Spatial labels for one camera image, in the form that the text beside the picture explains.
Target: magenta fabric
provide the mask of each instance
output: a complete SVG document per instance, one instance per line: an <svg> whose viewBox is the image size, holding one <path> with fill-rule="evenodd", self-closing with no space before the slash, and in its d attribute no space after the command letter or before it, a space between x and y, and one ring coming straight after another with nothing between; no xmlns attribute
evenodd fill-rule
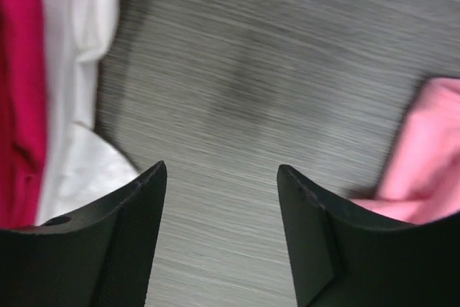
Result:
<svg viewBox="0 0 460 307"><path fill-rule="evenodd" d="M403 125L371 211L424 224L460 211L460 80L434 78Z"/></svg>
<svg viewBox="0 0 460 307"><path fill-rule="evenodd" d="M12 171L12 186L0 191L0 226L33 224L37 213L46 153L46 80L42 0L0 0L2 82L7 85L11 157L1 167Z"/></svg>

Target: cloth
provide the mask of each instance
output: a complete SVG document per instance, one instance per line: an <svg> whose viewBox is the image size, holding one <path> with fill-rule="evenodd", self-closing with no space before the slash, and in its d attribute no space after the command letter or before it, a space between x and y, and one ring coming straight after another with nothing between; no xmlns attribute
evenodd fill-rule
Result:
<svg viewBox="0 0 460 307"><path fill-rule="evenodd" d="M424 224L460 210L460 80L427 82L403 125L371 211Z"/></svg>
<svg viewBox="0 0 460 307"><path fill-rule="evenodd" d="M118 0L44 0L49 150L37 224L112 192L137 176L93 133L98 61L113 40Z"/></svg>
<svg viewBox="0 0 460 307"><path fill-rule="evenodd" d="M0 12L1 97L5 107L1 124L0 226L15 228L34 223L45 165L42 0L0 0Z"/></svg>

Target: dark red fabric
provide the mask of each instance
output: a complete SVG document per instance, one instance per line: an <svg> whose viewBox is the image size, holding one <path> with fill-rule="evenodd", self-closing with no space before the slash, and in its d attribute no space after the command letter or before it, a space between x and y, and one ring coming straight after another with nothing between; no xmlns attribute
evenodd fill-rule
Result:
<svg viewBox="0 0 460 307"><path fill-rule="evenodd" d="M35 221L45 165L42 0L0 0L0 21L0 183L5 183L0 190L0 227L16 228Z"/></svg>

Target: pink cloth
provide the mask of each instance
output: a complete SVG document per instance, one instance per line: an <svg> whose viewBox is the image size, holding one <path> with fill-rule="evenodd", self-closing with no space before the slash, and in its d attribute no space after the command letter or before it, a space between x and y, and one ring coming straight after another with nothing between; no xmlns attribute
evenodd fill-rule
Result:
<svg viewBox="0 0 460 307"><path fill-rule="evenodd" d="M3 44L0 59L4 63L0 73L8 88L7 111L11 112L11 119L4 120L11 124L11 129L1 131L12 130L12 157L0 157L3 161L0 169L11 169L13 179L12 188L2 186L0 190L0 226L15 228L34 223L45 165L42 0L0 0L0 25Z"/></svg>
<svg viewBox="0 0 460 307"><path fill-rule="evenodd" d="M460 80L434 78L425 85L376 198L353 202L413 224L460 210Z"/></svg>

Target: white cloth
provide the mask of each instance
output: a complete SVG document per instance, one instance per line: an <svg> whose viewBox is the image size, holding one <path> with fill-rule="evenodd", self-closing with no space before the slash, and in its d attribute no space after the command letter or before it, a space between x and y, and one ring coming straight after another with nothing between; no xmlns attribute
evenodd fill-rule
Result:
<svg viewBox="0 0 460 307"><path fill-rule="evenodd" d="M43 0L48 153L36 224L128 183L136 170L93 132L98 61L107 53L119 0Z"/></svg>

